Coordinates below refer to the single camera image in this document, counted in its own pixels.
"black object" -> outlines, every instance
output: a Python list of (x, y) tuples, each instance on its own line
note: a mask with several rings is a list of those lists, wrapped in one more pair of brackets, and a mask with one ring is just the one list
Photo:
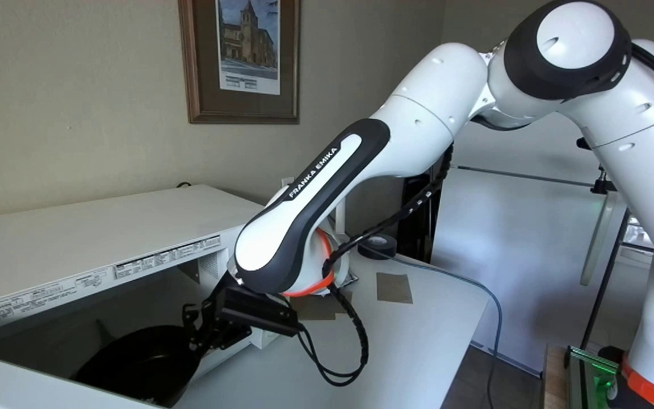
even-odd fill
[(525, 94), (542, 100), (569, 100), (576, 96), (595, 94), (612, 88), (629, 66), (630, 55), (630, 36), (622, 27), (622, 23), (601, 4), (593, 3), (595, 7), (604, 8), (615, 27), (615, 36), (605, 55), (583, 69), (560, 69), (549, 64), (535, 44), (535, 31), (540, 23), (552, 13), (555, 7), (579, 3), (579, 0), (553, 0), (529, 13), (508, 36), (504, 50), (504, 66), (508, 79)]
[(116, 338), (73, 379), (169, 407), (184, 394), (199, 358), (213, 347), (224, 350), (244, 338), (252, 332), (250, 324), (280, 335), (301, 330), (294, 310), (241, 288), (230, 272), (222, 275), (199, 312), (196, 304), (182, 306), (182, 323), (182, 327), (156, 324)]
[(87, 361), (74, 379), (95, 389), (169, 407), (184, 394), (202, 355), (176, 324), (132, 332)]
[(597, 320), (597, 313), (599, 313), (608, 280), (612, 277), (615, 258), (618, 258), (618, 252), (619, 252), (619, 246), (622, 246), (622, 238), (625, 238), (626, 220), (629, 220), (629, 212), (625, 212), (619, 230), (615, 235), (612, 252), (608, 255), (608, 262), (605, 262), (605, 267), (604, 267), (604, 275), (601, 275), (601, 281), (599, 281), (599, 291), (597, 291), (595, 303), (593, 303), (591, 319), (587, 319), (587, 323), (583, 327), (583, 335), (580, 335), (580, 342), (579, 342), (580, 350), (586, 350), (586, 346), (591, 340), (591, 335), (595, 330), (595, 320)]
[[(415, 194), (420, 194), (427, 183), (432, 183), (429, 174), (406, 178), (402, 181), (402, 205), (406, 205)], [(433, 244), (433, 228), (437, 219), (437, 199), (440, 190), (432, 195), (432, 199), (418, 206), (397, 225), (397, 252), (429, 262), (432, 258), (432, 244)]]
[(215, 298), (215, 313), (231, 323), (253, 324), (292, 336), (301, 332), (297, 312), (242, 286), (227, 286)]
[(389, 235), (374, 235), (367, 237), (356, 249), (367, 258), (390, 258), (397, 252), (397, 240)]
[[(618, 364), (622, 369), (622, 358), (625, 358), (625, 350), (615, 347), (615, 346), (604, 346), (599, 350), (599, 357)], [(612, 400), (605, 403), (610, 409), (654, 409), (654, 405), (649, 405), (647, 400), (642, 400), (637, 394), (634, 394), (626, 386), (626, 379), (619, 375), (618, 377), (618, 396)]]
[(601, 166), (599, 166), (599, 178), (595, 180), (591, 190), (597, 195), (605, 195), (608, 190), (618, 190), (615, 183), (610, 180), (605, 180), (605, 171)]
[[(323, 272), (332, 271), (335, 258), (327, 258), (324, 266), (323, 266)], [(364, 324), (364, 320), (359, 319), (359, 313), (353, 312), (351, 303), (342, 296), (340, 288), (335, 288), (333, 283), (327, 286), (330, 292), (333, 296), (335, 303), (340, 303), (340, 306), (344, 310), (344, 313), (350, 315), (351, 324), (353, 324), (353, 332), (359, 336), (359, 366), (353, 370), (348, 370), (348, 373), (340, 373), (340, 370), (332, 370), (327, 369), (320, 357), (318, 357), (318, 350), (311, 340), (311, 335), (309, 330), (305, 327), (305, 332), (300, 332), (300, 342), (307, 352), (307, 357), (318, 366), (318, 373), (323, 375), (323, 379), (332, 386), (348, 386), (351, 385), (361, 373), (364, 369), (367, 366), (370, 361), (370, 340), (367, 340), (367, 330)]]
[(490, 122), (486, 116), (474, 116), (469, 122), (476, 122), (481, 128), (487, 128), (487, 130), (495, 130), (495, 132), (515, 132), (515, 130), (523, 130), (523, 128), (529, 128), (531, 122), (523, 122), (523, 125), (508, 125), (508, 128), (500, 128), (495, 122)]
[(586, 144), (586, 138), (583, 138), (583, 137), (580, 137), (580, 138), (576, 138), (576, 147), (579, 147), (579, 149), (593, 149), (593, 147), (591, 147), (591, 144)]

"red object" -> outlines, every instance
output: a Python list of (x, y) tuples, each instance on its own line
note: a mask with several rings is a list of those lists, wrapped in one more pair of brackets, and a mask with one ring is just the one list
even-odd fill
[(626, 386), (637, 394), (642, 400), (654, 405), (654, 385), (645, 379), (640, 373), (630, 370), (629, 366), (622, 369)]
[[(330, 237), (323, 232), (323, 230), (316, 230), (316, 238), (320, 240), (323, 246), (323, 255), (324, 258), (332, 255), (332, 244), (330, 244)], [(320, 281), (307, 286), (307, 288), (300, 288), (300, 291), (284, 291), (282, 296), (285, 298), (309, 298), (323, 288), (327, 288), (330, 283), (333, 281), (333, 271), (330, 271)]]

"white cabinet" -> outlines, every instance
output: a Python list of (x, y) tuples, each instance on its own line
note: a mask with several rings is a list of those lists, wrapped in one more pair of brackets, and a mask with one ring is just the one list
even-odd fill
[(604, 346), (629, 350), (642, 315), (652, 257), (652, 240), (642, 228), (630, 220), (625, 240), (618, 247), (587, 350), (599, 350)]
[[(479, 280), (504, 306), (500, 355), (531, 373), (546, 346), (579, 346), (625, 205), (599, 237), (604, 255), (580, 283), (604, 195), (569, 181), (452, 171), (440, 195), (433, 264)], [(490, 347), (495, 313), (474, 340)]]
[(0, 407), (146, 407), (67, 379), (112, 338), (179, 324), (259, 210), (190, 186), (0, 215)]

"white shelf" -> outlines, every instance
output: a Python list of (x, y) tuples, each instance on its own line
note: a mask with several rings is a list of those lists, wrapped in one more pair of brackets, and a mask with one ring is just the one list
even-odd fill
[(189, 186), (0, 215), (0, 324), (218, 252), (259, 210)]

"white wall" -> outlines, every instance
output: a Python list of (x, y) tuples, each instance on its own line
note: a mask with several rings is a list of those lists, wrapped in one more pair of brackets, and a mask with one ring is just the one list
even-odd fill
[[(490, 50), (510, 30), (546, 0), (444, 0), (440, 27), (443, 40), (461, 40)], [(629, 30), (634, 38), (654, 38), (654, 3), (649, 0), (599, 0)]]
[(182, 180), (265, 199), (377, 108), (435, 44), (440, 11), (301, 0), (300, 125), (189, 125), (175, 0), (0, 0), (0, 214)]

